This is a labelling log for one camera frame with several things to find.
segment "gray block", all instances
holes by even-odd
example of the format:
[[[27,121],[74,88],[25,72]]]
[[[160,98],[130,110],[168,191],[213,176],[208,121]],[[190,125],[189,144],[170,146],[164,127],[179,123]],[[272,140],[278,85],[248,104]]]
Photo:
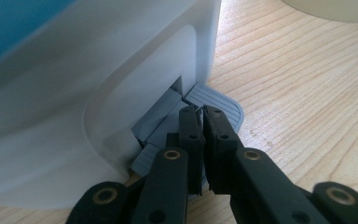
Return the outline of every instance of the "gray block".
[[[147,144],[146,147],[141,151],[139,156],[131,165],[131,169],[140,176],[146,176],[150,172],[153,161],[156,154],[160,151],[160,148]]]
[[[182,95],[168,89],[131,129],[144,142],[182,99]]]
[[[167,133],[179,133],[179,110],[186,106],[188,104],[179,101],[146,142],[159,148],[165,148]]]

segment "wooden table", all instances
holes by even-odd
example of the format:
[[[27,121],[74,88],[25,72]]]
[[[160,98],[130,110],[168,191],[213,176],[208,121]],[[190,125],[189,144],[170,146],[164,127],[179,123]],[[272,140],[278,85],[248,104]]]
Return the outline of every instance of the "wooden table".
[[[223,0],[209,85],[237,100],[240,137],[300,187],[358,191],[358,23],[327,21],[280,0]],[[228,196],[188,205],[188,223],[235,223]],[[69,209],[0,207],[0,223],[64,223]]]

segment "wood grain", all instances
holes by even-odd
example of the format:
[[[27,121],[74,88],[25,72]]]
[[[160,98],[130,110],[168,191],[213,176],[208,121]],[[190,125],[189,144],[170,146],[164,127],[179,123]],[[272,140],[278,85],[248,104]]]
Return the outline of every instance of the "wood grain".
[[[358,23],[327,21],[280,0],[223,0],[209,85],[245,111],[240,137],[312,190],[358,191]],[[69,209],[0,207],[0,223],[64,223]],[[228,196],[189,202],[188,223],[235,223]]]

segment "blue lid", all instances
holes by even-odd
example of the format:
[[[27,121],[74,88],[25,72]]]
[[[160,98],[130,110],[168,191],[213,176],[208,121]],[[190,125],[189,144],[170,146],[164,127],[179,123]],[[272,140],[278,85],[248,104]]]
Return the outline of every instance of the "blue lid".
[[[75,0],[0,0],[0,57]]]

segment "gray tab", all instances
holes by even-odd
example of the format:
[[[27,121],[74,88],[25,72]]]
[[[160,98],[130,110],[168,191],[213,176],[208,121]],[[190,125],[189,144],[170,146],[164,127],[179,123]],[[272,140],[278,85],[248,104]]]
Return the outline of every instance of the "gray tab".
[[[170,114],[167,115],[165,120],[158,126],[158,128],[150,135],[146,140],[149,144],[153,144],[159,148],[165,148],[165,142],[167,140],[167,133],[179,132],[179,110],[188,104],[179,101],[179,103],[173,108]]]
[[[222,93],[206,85],[197,84],[185,99],[199,107],[211,105],[220,108],[225,112],[234,131],[237,133],[240,130],[244,118],[242,107]]]
[[[145,142],[181,99],[181,94],[168,89],[135,126],[132,127],[133,134],[140,141]]]
[[[140,176],[146,176],[150,172],[153,160],[156,154],[160,151],[160,148],[147,144],[146,147],[141,151],[139,156],[131,165],[131,169]]]

